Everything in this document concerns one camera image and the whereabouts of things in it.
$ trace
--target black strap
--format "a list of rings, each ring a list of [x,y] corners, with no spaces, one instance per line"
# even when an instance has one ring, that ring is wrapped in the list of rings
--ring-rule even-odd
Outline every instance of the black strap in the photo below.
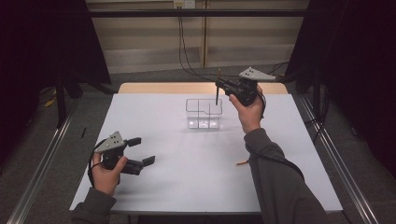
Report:
[[[295,172],[297,172],[297,173],[301,176],[301,178],[304,180],[303,172],[301,172],[300,168],[298,168],[298,166],[295,165],[293,162],[288,161],[287,159],[283,159],[283,158],[279,158],[279,157],[275,157],[275,156],[269,156],[269,155],[261,155],[261,154],[258,154],[258,153],[256,153],[256,152],[254,152],[253,150],[251,150],[248,146],[246,146],[246,148],[247,148],[247,151],[248,151],[251,155],[254,155],[254,156],[256,156],[256,157],[263,158],[263,159],[265,159],[265,160],[279,162],[279,163],[282,163],[282,164],[284,164],[284,165],[289,166],[291,169],[293,169]]]
[[[267,101],[265,100],[264,94],[262,94],[261,92],[257,91],[257,95],[259,96],[260,100],[262,101],[262,117],[261,117],[261,119],[263,119],[265,107],[267,106]]]
[[[98,165],[98,164],[101,164],[101,162],[96,163],[94,166],[92,166],[92,157],[93,157],[93,154],[95,153],[95,150],[96,150],[100,145],[102,145],[102,143],[104,143],[105,141],[106,141],[106,139],[103,139],[102,141],[100,141],[100,142],[93,148],[93,150],[92,150],[92,152],[91,152],[90,159],[88,160],[88,178],[90,179],[90,182],[91,182],[93,188],[95,188],[95,185],[94,185],[94,182],[93,182],[92,168],[93,168],[94,166]]]

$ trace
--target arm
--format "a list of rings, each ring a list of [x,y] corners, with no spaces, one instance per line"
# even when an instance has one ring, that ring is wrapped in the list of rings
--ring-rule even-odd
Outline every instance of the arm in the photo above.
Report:
[[[261,101],[256,99],[249,107],[242,106],[233,95],[230,101],[238,111],[246,134],[247,150],[257,155],[285,158],[282,149],[261,128]],[[253,154],[249,164],[264,223],[328,222],[320,202],[295,170]]]
[[[83,223],[108,223],[110,220],[110,209],[116,203],[112,196],[119,183],[120,172],[128,161],[120,158],[113,170],[105,169],[100,164],[101,155],[95,153],[92,158],[93,164],[99,164],[92,168],[94,188],[90,188],[84,203],[79,203],[71,214],[74,224]]]

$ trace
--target acrylic box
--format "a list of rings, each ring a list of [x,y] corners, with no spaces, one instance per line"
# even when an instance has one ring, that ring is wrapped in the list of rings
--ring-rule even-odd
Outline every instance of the acrylic box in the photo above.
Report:
[[[219,99],[188,99],[186,101],[187,123],[191,129],[218,129],[222,114]]]

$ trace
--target gray sleeve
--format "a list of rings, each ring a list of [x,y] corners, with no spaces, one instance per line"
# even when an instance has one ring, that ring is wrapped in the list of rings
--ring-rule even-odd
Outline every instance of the gray sleeve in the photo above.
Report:
[[[110,209],[116,201],[115,198],[97,189],[90,188],[84,203],[79,203],[71,213],[72,223],[108,223],[110,220]]]
[[[288,165],[260,157],[285,158],[278,144],[272,142],[264,129],[245,136],[251,155],[249,164],[264,223],[328,223],[318,199],[300,175]]]

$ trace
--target gray floor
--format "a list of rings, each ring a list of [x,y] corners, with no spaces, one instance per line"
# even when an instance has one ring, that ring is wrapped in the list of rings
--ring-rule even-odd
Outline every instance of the gray floor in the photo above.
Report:
[[[236,75],[245,70],[246,66],[233,66],[221,68],[223,74]],[[255,66],[256,69],[268,72],[270,65]],[[196,69],[199,74],[217,73],[218,68]],[[134,74],[112,75],[112,85],[107,85],[117,90],[123,82],[159,82],[159,81],[204,81],[199,77],[187,74],[182,70],[168,70],[157,72],[142,72]],[[97,136],[102,127],[106,112],[111,103],[112,96],[105,95],[87,85],[81,85],[84,95],[75,100],[66,97],[68,108],[76,105],[67,132],[58,150],[49,163],[49,169],[44,173],[41,186],[35,195],[28,213],[22,219],[24,223],[69,223],[68,208],[73,201],[78,188],[78,181],[85,171],[87,159],[91,153]],[[303,120],[309,120],[304,110],[302,99],[311,97],[297,95],[294,83],[287,84],[288,91],[293,94],[299,107]],[[51,91],[41,96],[45,102]],[[394,223],[396,220],[396,181],[387,170],[373,157],[364,139],[351,131],[350,123],[343,116],[342,111],[331,100],[330,110],[327,115],[325,128],[331,136],[338,152],[342,156],[347,169],[352,174],[369,206],[373,209],[379,223]],[[0,223],[7,223],[9,217],[18,204],[18,199],[25,192],[35,170],[46,154],[51,138],[55,133],[57,123],[56,104],[37,107],[37,111],[24,133],[22,141],[2,168],[0,175]],[[308,127],[312,136],[315,135],[313,126]],[[323,161],[335,191],[344,207],[345,213],[331,213],[329,218],[332,223],[364,223],[353,197],[350,196],[341,176],[333,165],[329,154],[320,139],[316,141],[318,154]],[[135,222],[136,217],[114,215],[111,223]],[[169,217],[141,217],[140,223],[231,223],[227,217],[212,217],[200,219],[198,217],[185,217],[184,219],[170,220]]]

